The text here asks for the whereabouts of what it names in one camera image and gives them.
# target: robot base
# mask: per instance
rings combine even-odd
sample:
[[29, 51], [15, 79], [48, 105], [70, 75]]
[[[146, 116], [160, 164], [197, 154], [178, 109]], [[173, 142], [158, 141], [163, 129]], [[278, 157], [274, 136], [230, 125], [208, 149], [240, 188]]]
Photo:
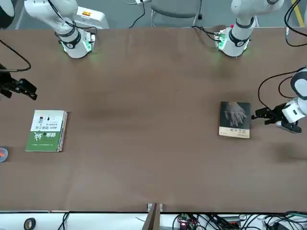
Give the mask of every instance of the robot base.
[[221, 42], [215, 42], [216, 47], [223, 51], [227, 56], [230, 57], [238, 57], [240, 56], [247, 48], [249, 40], [243, 44], [243, 46], [237, 47], [229, 38], [229, 31], [231, 27], [227, 27], [224, 30], [221, 30], [219, 34], [215, 35], [216, 40], [220, 40]]
[[91, 34], [90, 32], [86, 32], [84, 30], [78, 30], [78, 31], [81, 34], [81, 39], [74, 48], [69, 49], [61, 42], [64, 51], [71, 58], [82, 58], [86, 56], [89, 52], [92, 52], [94, 50], [95, 35]]

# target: green book cover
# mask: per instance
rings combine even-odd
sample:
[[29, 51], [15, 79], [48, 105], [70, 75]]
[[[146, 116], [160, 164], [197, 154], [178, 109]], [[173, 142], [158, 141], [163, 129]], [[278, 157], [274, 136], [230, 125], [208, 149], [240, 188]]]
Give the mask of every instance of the green book cover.
[[26, 151], [58, 152], [65, 111], [35, 110]]

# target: orange object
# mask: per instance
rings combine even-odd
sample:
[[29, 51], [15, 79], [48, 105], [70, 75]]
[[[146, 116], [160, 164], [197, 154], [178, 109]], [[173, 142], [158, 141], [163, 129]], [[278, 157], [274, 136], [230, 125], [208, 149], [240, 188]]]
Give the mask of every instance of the orange object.
[[85, 15], [85, 16], [91, 16], [91, 14], [92, 14], [91, 12], [86, 12], [86, 11], [82, 12], [82, 15]]

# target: hand image on book cover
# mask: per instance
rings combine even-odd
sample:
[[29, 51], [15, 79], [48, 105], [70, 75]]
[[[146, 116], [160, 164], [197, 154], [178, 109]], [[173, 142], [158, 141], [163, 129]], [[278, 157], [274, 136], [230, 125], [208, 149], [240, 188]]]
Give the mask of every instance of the hand image on book cover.
[[242, 125], [247, 118], [244, 109], [237, 102], [227, 103], [224, 114], [231, 127]]

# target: tape roll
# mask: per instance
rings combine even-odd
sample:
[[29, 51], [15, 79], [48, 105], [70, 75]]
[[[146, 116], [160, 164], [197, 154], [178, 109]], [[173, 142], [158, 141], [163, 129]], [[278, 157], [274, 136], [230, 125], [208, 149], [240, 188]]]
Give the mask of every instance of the tape roll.
[[34, 218], [28, 218], [24, 222], [24, 230], [32, 230], [36, 226], [36, 220]]

